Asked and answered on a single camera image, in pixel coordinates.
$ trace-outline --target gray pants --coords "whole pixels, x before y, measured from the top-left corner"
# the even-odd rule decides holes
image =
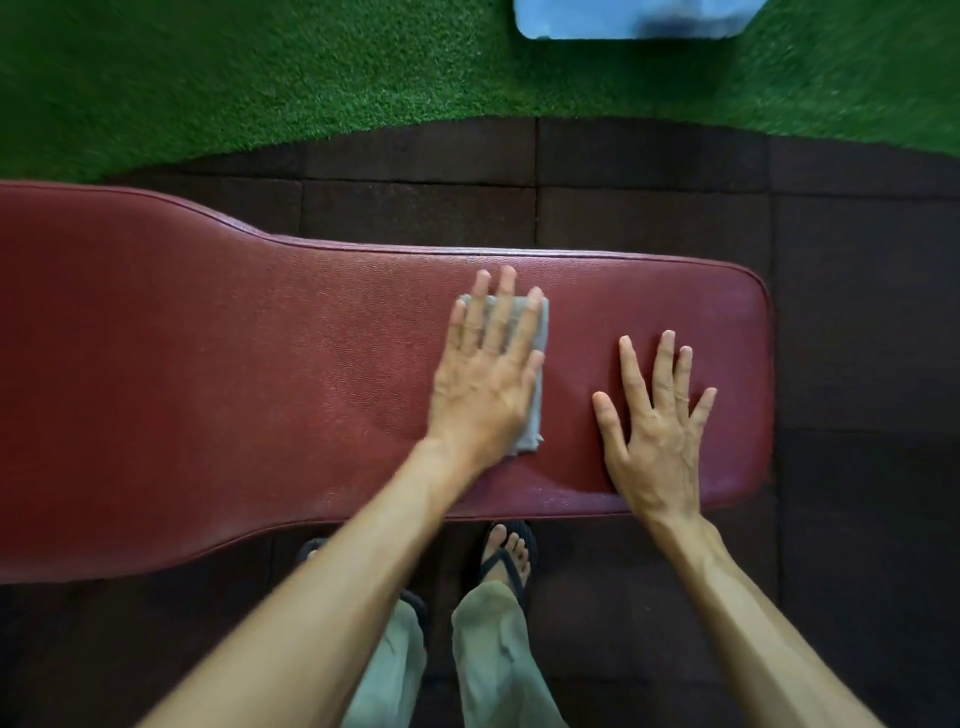
[[[565,728],[530,654],[514,593],[484,582],[453,612],[453,657],[466,728]],[[344,716],[344,728],[406,728],[426,667],[423,633],[406,602],[396,604]]]

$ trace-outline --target sandal strap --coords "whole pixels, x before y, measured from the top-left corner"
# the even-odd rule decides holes
[[[498,548],[489,559],[480,565],[480,575],[477,577],[477,583],[482,582],[484,577],[490,573],[490,570],[495,567],[498,562],[502,562],[504,569],[507,570],[507,576],[510,578],[510,583],[514,587],[516,600],[520,603],[520,607],[522,608],[523,595],[526,588],[523,586],[523,581],[520,579],[520,572],[516,570],[514,560],[510,558],[510,554],[507,553],[506,549]]]

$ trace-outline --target artificial grass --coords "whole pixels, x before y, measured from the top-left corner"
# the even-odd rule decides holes
[[[725,41],[530,41],[509,0],[5,0],[0,177],[428,119],[629,115],[960,154],[960,2],[770,0]]]

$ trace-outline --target left hand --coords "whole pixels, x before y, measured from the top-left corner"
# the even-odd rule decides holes
[[[458,300],[450,313],[446,347],[434,375],[427,438],[442,442],[472,475],[499,462],[527,422],[543,365],[533,351],[543,293],[534,287],[512,341],[506,341],[514,311],[516,271],[504,266],[484,334],[490,274],[480,271],[469,305]]]

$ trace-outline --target right hand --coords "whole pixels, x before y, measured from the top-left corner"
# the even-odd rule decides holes
[[[674,369],[674,338],[673,331],[660,337],[652,404],[630,337],[620,338],[620,370],[633,431],[629,445],[610,397],[593,395],[613,485],[654,538],[662,529],[682,527],[700,515],[700,441],[717,393],[707,389],[690,412],[693,349],[680,349]]]

